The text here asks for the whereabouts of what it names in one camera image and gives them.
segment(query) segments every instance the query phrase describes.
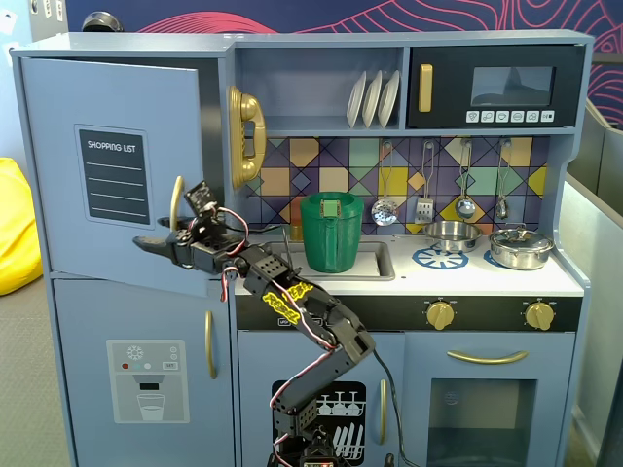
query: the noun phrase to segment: oven door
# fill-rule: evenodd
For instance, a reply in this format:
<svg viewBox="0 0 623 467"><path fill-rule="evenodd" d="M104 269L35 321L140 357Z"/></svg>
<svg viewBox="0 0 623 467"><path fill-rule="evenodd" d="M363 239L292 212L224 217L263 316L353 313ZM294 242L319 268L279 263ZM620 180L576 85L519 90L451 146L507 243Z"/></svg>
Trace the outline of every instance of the oven door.
<svg viewBox="0 0 623 467"><path fill-rule="evenodd" d="M427 467L556 464L574 334L408 333L407 455Z"/></svg>

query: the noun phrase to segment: freezer door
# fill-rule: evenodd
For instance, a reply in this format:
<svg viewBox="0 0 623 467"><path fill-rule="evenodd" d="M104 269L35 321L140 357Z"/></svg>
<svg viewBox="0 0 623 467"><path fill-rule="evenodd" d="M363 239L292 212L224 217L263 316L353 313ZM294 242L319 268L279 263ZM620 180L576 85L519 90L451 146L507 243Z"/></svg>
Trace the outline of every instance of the freezer door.
<svg viewBox="0 0 623 467"><path fill-rule="evenodd" d="M205 295L207 276L132 244L165 237L178 175L202 180L198 71L22 61L52 269ZM190 215L185 205L180 215Z"/></svg>
<svg viewBox="0 0 623 467"><path fill-rule="evenodd" d="M80 467L234 465L226 305L106 280L54 293Z"/></svg>

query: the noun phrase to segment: play kitchen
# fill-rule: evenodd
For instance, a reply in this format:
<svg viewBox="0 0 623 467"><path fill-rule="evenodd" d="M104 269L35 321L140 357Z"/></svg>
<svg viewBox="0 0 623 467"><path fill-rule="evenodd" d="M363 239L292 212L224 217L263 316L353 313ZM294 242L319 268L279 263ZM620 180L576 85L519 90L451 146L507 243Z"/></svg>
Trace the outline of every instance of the play kitchen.
<svg viewBox="0 0 623 467"><path fill-rule="evenodd" d="M557 229L592 45L71 34L13 51L75 464L265 465L269 400L318 358L234 274L132 243L189 222L171 190L205 180L231 233L233 211L359 316L393 374L366 358L317 394L350 465L562 467L590 287ZM94 90L121 107L85 105Z"/></svg>

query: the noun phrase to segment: wire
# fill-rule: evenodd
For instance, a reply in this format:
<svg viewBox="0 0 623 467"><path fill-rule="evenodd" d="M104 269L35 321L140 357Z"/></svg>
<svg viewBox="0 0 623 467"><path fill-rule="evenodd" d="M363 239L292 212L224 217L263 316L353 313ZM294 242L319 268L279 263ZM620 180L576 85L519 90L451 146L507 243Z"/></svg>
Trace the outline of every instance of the wire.
<svg viewBox="0 0 623 467"><path fill-rule="evenodd" d="M332 351L323 353L322 355L320 355L318 358L316 358L313 362L311 362L309 365L307 365L303 370L301 370L299 373L297 373L295 376L293 376L291 379L289 379L288 381L286 381L275 393L275 395L271 398L271 402L269 403L271 409L273 409L275 407L275 401L279 398L279 396L281 395L281 393L285 390L286 387L288 387L293 380L295 380L298 377L301 377L302 375L304 375L305 373L307 373L309 370L311 370L312 368L317 367L318 365L320 365L320 363L322 363L326 358L328 358L329 356L331 356L331 354L333 354Z"/></svg>
<svg viewBox="0 0 623 467"><path fill-rule="evenodd" d="M281 438L277 438L275 440L275 442L273 443L273 452L275 453L276 460L278 460L281 465L283 465L285 467L292 467L285 460L283 460L279 456L279 453L276 451L276 447L279 446L281 443L283 443L285 440L287 440L287 438L288 438L288 434L287 433L285 435L283 435Z"/></svg>
<svg viewBox="0 0 623 467"><path fill-rule="evenodd" d="M244 229L239 229L238 227L232 227L228 224L226 224L225 222L220 222L220 224L222 226L225 226L226 228L228 228L230 231L234 231L234 232L245 232ZM250 234L265 234L266 232L270 232L270 231L274 231L275 229L280 229L281 228L281 224L276 224L276 225L270 225L270 226L266 226L262 229L249 229L249 233Z"/></svg>
<svg viewBox="0 0 623 467"><path fill-rule="evenodd" d="M312 331L312 328L310 328L310 325L308 324L307 320L305 319L305 317L308 315L308 313L301 309L298 305L296 305L296 301L292 298L292 296L290 295L290 293L285 290L283 287L281 287L279 284L276 283L276 281L273 280L273 285L279 289L281 291L281 293L283 293L283 295L288 299L288 302L290 302L290 304L292 304L292 306L294 306L294 308L301 313L301 322L303 323L303 326L305 327L305 329L307 330L308 333L310 333L310 335L316 339L316 341L318 343L321 343L322 345L324 345L326 348L335 348L335 345L330 344L329 342L327 342L325 339L323 339L321 336L318 336L317 334L315 334Z"/></svg>
<svg viewBox="0 0 623 467"><path fill-rule="evenodd" d="M242 217L239 216L233 210L228 209L227 207L219 207L218 210L221 212L227 212L228 214L231 214L232 216L236 217L240 221L240 223L244 226L244 240L241 241L236 248L234 248L232 251L227 253L227 256L235 256L240 252L240 250L244 247L244 243L246 243L246 241L249 239L249 226L246 223L246 221L242 219Z"/></svg>
<svg viewBox="0 0 623 467"><path fill-rule="evenodd" d="M407 456L405 455L405 443L404 443L404 438L403 438L403 433L402 433L402 420L400 419L400 411L398 410L398 396L396 395L396 384L393 382L393 376L391 375L391 371L389 370L389 367L385 364L385 362L379 355L379 352L377 352L376 348L374 350L374 357L377 359L379 364L383 367L383 369L385 370L385 373L387 374L387 379L389 379L389 388L391 390L391 403L393 405L394 412L396 413L396 422L398 424L398 442L400 444L400 457L402 458L404 463L407 464L409 467L420 467L415 462L412 462L411 460L407 459Z"/></svg>
<svg viewBox="0 0 623 467"><path fill-rule="evenodd" d="M227 278L227 274L230 271L235 271L236 276L240 278L240 271L235 266L227 266L223 269L223 273L221 274L221 302L226 302L228 298L228 288L229 288L229 279Z"/></svg>

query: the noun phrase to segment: green jug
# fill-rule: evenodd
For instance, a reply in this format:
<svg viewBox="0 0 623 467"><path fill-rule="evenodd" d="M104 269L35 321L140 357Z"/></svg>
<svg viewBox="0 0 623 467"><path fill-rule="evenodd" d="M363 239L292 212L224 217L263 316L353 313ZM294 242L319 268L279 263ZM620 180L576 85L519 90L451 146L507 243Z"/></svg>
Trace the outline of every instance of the green jug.
<svg viewBox="0 0 623 467"><path fill-rule="evenodd" d="M363 201L349 193L322 192L303 198L303 242L310 267L334 273L352 268L362 217Z"/></svg>

